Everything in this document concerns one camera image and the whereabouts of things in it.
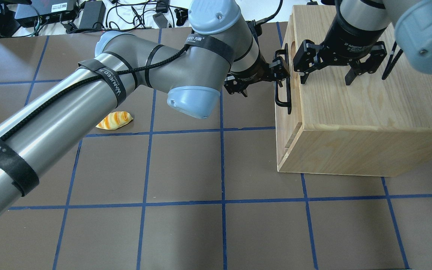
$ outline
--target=black velcro strap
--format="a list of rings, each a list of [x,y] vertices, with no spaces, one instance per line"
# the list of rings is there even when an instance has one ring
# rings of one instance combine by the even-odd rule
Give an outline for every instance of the black velcro strap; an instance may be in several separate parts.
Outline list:
[[[206,50],[212,51],[213,53],[217,53],[230,65],[233,64],[234,61],[234,50],[230,47],[230,45],[220,41],[219,39],[212,36],[205,36],[202,34],[190,34],[187,36],[186,43],[191,46],[196,46],[200,48],[205,48]]]
[[[109,87],[111,87],[111,90],[113,90],[113,93],[118,100],[118,106],[120,106],[120,104],[126,99],[125,86],[121,82],[120,76],[114,70],[108,68],[96,59],[84,60],[78,64],[79,68],[86,68],[103,76],[103,79]]]
[[[158,44],[157,46],[155,46],[153,48],[153,50],[151,51],[151,53],[149,53],[148,59],[146,59],[146,66],[151,65],[151,62],[153,61],[153,57],[155,56],[156,52],[159,50],[159,48],[164,47],[164,45]],[[153,86],[151,85],[151,83],[149,82],[149,69],[144,71],[144,80],[146,80],[146,85],[150,88],[152,88]]]
[[[29,164],[0,139],[0,169],[13,179],[13,185],[26,196],[39,184],[39,177]]]

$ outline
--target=light blue joint cap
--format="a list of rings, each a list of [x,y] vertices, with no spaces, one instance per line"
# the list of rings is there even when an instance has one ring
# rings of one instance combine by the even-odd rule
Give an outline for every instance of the light blue joint cap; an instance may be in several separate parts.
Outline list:
[[[432,0],[406,10],[394,27],[394,36],[411,66],[432,74]]]
[[[106,45],[111,41],[113,38],[121,35],[130,35],[129,33],[121,33],[118,31],[109,31],[101,35],[101,38],[99,38],[99,41],[96,43],[96,48],[94,48],[94,56],[100,55],[103,51]]]
[[[168,105],[199,119],[205,119],[215,108],[221,93],[209,87],[176,87],[168,93]]]
[[[241,17],[234,0],[194,0],[187,13],[192,29],[202,35],[223,32]]]

